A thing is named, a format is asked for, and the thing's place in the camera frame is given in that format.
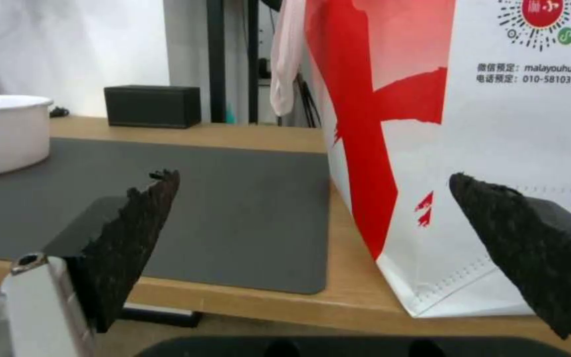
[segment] wooden table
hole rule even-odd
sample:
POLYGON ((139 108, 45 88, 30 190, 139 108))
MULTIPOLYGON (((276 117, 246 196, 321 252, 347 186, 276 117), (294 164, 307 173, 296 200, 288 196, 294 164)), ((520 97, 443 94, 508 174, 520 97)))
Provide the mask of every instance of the wooden table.
MULTIPOLYGON (((325 152, 317 129, 205 124, 188 130, 108 127, 98 118, 52 120, 52 136, 297 152, 325 152)), ((344 328, 372 334, 515 336, 571 352, 533 316, 413 319, 369 256, 338 192, 331 192, 327 288, 314 296, 143 277, 129 301, 231 316, 344 328)), ((8 262, 0 261, 0 282, 8 262)))

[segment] shopping bag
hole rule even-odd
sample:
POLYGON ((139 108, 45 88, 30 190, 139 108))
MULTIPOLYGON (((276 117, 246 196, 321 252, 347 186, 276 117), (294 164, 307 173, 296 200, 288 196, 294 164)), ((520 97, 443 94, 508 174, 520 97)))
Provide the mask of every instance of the shopping bag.
POLYGON ((571 212, 571 1, 307 0, 302 36, 331 176, 405 309, 531 313, 448 179, 571 212))

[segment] wooden desk edge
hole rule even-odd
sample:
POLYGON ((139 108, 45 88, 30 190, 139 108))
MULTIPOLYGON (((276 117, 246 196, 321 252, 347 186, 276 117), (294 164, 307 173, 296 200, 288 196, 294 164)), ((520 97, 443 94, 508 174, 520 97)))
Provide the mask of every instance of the wooden desk edge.
MULTIPOLYGON (((10 262, 0 260, 0 284, 9 266, 10 262)), ((129 302, 340 328, 355 334, 519 337, 571 353, 571 338, 562 341, 534 316, 414 319, 397 310, 321 301, 297 294, 147 277, 134 287, 129 302)))

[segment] green icon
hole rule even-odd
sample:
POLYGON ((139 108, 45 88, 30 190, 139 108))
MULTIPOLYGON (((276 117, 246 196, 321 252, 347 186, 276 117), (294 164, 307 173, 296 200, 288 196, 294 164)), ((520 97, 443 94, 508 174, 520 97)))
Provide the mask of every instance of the green icon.
POLYGON ((558 40, 562 45, 569 45, 571 43, 571 28, 562 28, 559 31, 558 40))

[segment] red circle logo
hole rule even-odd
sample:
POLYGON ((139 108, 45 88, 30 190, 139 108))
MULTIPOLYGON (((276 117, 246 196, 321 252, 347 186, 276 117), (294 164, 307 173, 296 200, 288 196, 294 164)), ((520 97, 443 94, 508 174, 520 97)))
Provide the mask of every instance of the red circle logo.
POLYGON ((564 11, 564 0, 523 0, 521 13, 532 27, 554 25, 564 11))

